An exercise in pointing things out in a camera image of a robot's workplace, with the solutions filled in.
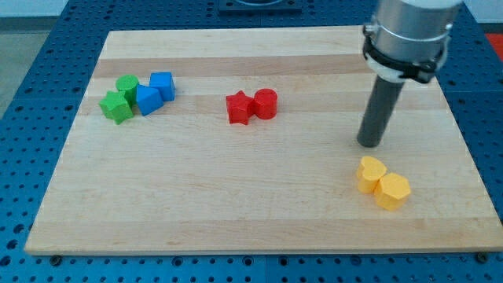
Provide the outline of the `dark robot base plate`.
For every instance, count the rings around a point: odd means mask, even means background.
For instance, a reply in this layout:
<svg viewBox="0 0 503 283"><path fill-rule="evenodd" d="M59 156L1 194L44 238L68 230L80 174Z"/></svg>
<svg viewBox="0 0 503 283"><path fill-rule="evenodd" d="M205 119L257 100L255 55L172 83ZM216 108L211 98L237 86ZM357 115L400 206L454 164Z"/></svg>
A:
<svg viewBox="0 0 503 283"><path fill-rule="evenodd" d="M301 11L302 1L299 0L218 0L218 12L221 14Z"/></svg>

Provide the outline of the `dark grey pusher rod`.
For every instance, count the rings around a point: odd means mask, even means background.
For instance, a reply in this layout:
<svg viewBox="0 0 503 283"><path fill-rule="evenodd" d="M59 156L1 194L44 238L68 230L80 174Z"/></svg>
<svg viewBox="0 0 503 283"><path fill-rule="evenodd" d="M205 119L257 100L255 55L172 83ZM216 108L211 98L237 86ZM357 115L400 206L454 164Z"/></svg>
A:
<svg viewBox="0 0 503 283"><path fill-rule="evenodd" d="M380 144L403 86L404 82L392 83L376 77L358 130L360 145L374 148Z"/></svg>

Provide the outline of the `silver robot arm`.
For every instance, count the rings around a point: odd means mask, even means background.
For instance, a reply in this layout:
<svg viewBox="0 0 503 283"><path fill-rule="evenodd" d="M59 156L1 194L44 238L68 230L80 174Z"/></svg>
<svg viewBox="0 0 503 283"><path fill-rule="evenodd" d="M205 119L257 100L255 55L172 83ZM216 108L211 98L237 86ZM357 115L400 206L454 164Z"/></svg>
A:
<svg viewBox="0 0 503 283"><path fill-rule="evenodd" d="M407 80L429 83L445 64L461 0L381 0L364 24L362 55L376 73L357 141L380 144Z"/></svg>

